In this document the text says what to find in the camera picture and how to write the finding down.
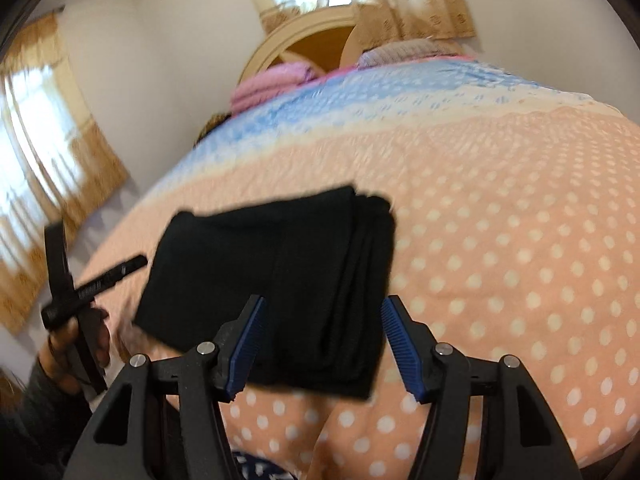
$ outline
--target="gray sleeve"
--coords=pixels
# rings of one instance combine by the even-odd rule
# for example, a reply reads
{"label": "gray sleeve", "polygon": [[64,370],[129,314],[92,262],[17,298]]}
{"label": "gray sleeve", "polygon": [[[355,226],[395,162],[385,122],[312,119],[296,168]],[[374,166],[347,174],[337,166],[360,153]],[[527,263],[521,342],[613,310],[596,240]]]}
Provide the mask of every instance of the gray sleeve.
{"label": "gray sleeve", "polygon": [[39,361],[10,423],[40,464],[64,467],[91,417],[82,394],[70,396],[45,375]]}

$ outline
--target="white wall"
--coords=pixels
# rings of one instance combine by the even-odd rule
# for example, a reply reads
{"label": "white wall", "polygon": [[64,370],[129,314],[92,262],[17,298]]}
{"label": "white wall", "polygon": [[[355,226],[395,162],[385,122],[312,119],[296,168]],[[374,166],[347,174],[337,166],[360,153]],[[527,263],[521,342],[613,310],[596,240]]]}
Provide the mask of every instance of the white wall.
{"label": "white wall", "polygon": [[251,0],[137,0],[198,129],[228,110],[244,65],[264,39]]}
{"label": "white wall", "polygon": [[[85,222],[69,254],[79,276],[89,257],[139,197],[192,147],[202,127],[180,103],[175,82],[142,27],[134,0],[89,0],[59,15],[60,34],[89,110],[129,170],[124,187]],[[46,338],[36,301],[25,328],[0,330],[0,366],[26,380]]]}
{"label": "white wall", "polygon": [[466,0],[480,59],[640,123],[640,50],[606,0]]}

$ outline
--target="bed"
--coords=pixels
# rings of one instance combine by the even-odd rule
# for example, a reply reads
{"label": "bed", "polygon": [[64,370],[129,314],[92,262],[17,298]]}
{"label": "bed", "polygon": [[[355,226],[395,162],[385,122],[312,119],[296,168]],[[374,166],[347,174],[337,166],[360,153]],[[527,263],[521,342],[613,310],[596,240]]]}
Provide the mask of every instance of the bed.
{"label": "bed", "polygon": [[[172,215],[354,183],[397,221],[390,293],[469,356],[519,356],[580,466],[638,430],[640,128],[584,94],[468,59],[329,78],[219,126],[98,248],[89,277],[154,256]],[[130,320],[148,270],[100,298],[123,354],[176,355]],[[249,386],[223,404],[233,446],[309,479],[406,478],[427,406],[386,346],[367,402]],[[461,478],[473,478],[472,402]]]}

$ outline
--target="folded pink towel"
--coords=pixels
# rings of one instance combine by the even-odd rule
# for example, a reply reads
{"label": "folded pink towel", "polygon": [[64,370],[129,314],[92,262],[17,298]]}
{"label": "folded pink towel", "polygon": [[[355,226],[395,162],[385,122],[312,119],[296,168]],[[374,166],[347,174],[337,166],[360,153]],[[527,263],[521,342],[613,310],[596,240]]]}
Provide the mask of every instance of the folded pink towel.
{"label": "folded pink towel", "polygon": [[307,83],[316,77],[316,72],[308,63],[282,63],[240,83],[231,95],[231,102],[262,90]]}
{"label": "folded pink towel", "polygon": [[298,85],[290,84],[287,86],[280,86],[277,88],[270,88],[267,90],[261,90],[254,92],[246,97],[242,97],[240,99],[235,99],[231,101],[231,113],[233,115],[238,115],[242,112],[247,111],[249,108],[253,108],[263,102],[268,101],[269,99],[273,99],[282,94],[286,94],[287,92],[291,92],[296,89]]}

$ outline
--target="peach bedspread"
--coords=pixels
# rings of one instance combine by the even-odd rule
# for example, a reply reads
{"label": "peach bedspread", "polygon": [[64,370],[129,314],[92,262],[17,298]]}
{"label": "peach bedspread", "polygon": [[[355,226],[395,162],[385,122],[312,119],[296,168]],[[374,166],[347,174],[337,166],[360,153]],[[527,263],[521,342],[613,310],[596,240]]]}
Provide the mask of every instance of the peach bedspread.
{"label": "peach bedspread", "polygon": [[[213,212],[353,182],[397,220],[390,291],[470,356],[519,356],[580,465],[638,430],[640,128],[617,110],[464,60],[356,72],[228,121],[123,220],[86,277],[150,259],[176,210]],[[141,272],[100,298],[129,352]],[[406,478],[428,406],[388,346],[368,402],[249,386],[231,443],[309,479]],[[473,478],[481,401],[462,478]]]}

